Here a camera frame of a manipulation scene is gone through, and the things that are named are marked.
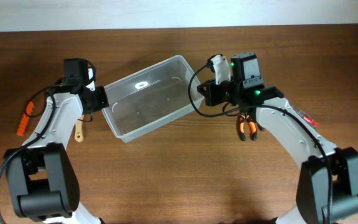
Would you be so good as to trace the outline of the small red-handled cutter pliers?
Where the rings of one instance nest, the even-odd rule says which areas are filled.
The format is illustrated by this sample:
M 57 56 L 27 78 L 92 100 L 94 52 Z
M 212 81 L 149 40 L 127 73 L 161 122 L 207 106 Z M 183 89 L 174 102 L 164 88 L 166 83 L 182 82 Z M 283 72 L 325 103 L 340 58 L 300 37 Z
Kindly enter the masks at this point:
M 265 128 L 262 127 L 259 123 L 257 123 L 257 126 L 258 126 L 258 128 L 259 128 L 261 131 L 265 131 Z

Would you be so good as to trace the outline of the orange perforated bit holder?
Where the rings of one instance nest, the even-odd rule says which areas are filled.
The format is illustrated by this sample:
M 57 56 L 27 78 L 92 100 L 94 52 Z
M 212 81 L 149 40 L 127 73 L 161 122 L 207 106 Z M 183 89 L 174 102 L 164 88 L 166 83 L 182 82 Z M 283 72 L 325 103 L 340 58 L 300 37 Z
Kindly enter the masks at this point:
M 27 129 L 27 125 L 28 125 L 29 120 L 30 120 L 29 115 L 32 115 L 33 109 L 34 109 L 34 103 L 32 101 L 30 101 L 27 104 L 27 106 L 25 108 L 25 112 L 23 113 L 22 118 L 21 118 L 21 120 L 19 122 L 17 131 L 16 131 L 16 134 L 18 136 L 23 136 L 25 134 L 25 131 Z

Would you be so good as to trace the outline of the clear case of mini screwdrivers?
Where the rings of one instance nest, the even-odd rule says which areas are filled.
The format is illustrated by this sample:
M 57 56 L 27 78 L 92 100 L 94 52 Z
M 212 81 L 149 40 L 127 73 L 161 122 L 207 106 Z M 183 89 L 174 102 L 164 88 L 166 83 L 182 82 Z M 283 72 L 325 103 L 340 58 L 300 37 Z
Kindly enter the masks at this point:
M 294 111 L 303 118 L 303 120 L 310 125 L 312 128 L 316 129 L 319 126 L 319 123 L 317 122 L 317 120 L 313 119 L 308 113 L 306 113 L 305 111 L 297 108 L 297 107 L 293 107 Z

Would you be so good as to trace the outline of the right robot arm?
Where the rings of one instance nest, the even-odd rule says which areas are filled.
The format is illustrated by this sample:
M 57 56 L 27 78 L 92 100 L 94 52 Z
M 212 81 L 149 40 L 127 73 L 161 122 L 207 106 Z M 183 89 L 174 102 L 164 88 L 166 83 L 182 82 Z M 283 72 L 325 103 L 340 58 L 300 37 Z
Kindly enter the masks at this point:
M 358 152 L 341 149 L 322 137 L 316 121 L 296 109 L 275 86 L 266 87 L 257 56 L 244 52 L 227 59 L 211 56 L 215 78 L 198 85 L 207 106 L 231 104 L 223 115 L 238 116 L 239 132 L 250 124 L 269 131 L 300 168 L 296 205 L 272 223 L 335 223 L 358 214 Z

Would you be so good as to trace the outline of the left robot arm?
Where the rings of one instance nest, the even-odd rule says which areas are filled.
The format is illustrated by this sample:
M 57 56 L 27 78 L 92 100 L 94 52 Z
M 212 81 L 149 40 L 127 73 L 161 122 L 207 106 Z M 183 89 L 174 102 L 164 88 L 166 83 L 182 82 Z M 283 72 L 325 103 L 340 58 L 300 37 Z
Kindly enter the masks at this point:
M 7 177 L 14 213 L 42 223 L 102 223 L 80 202 L 80 186 L 67 144 L 81 116 L 108 107 L 96 69 L 83 58 L 63 62 L 64 76 L 42 90 L 44 108 L 34 132 L 8 149 L 0 169 Z

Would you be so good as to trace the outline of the orange scraper with wooden handle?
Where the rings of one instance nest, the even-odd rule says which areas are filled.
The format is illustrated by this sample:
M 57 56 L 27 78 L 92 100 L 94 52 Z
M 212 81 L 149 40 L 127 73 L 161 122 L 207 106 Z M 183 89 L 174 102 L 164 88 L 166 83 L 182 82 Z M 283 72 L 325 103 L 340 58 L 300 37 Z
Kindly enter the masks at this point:
M 75 138 L 75 140 L 77 142 L 82 142 L 84 140 L 83 118 L 84 118 L 84 115 L 81 115 L 80 118 L 75 123 L 75 135 L 74 135 L 74 138 Z

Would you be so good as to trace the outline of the long-nose pliers orange-black handles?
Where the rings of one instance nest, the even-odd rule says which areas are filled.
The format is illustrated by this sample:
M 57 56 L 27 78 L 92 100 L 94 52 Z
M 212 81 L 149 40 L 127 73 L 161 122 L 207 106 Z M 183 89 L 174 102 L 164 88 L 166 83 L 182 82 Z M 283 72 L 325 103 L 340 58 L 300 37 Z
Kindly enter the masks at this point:
M 249 128 L 250 139 L 257 140 L 257 127 L 249 115 L 240 115 L 237 119 L 237 132 L 241 141 L 246 141 L 246 127 Z

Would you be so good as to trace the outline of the clear plastic storage box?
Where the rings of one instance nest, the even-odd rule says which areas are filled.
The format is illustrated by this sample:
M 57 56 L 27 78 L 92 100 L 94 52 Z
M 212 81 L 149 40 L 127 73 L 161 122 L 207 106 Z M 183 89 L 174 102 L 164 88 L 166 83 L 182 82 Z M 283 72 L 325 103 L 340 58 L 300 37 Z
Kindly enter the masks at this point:
M 193 74 L 175 55 L 106 85 L 109 106 L 102 112 L 115 137 L 130 142 L 199 108 L 204 97 Z

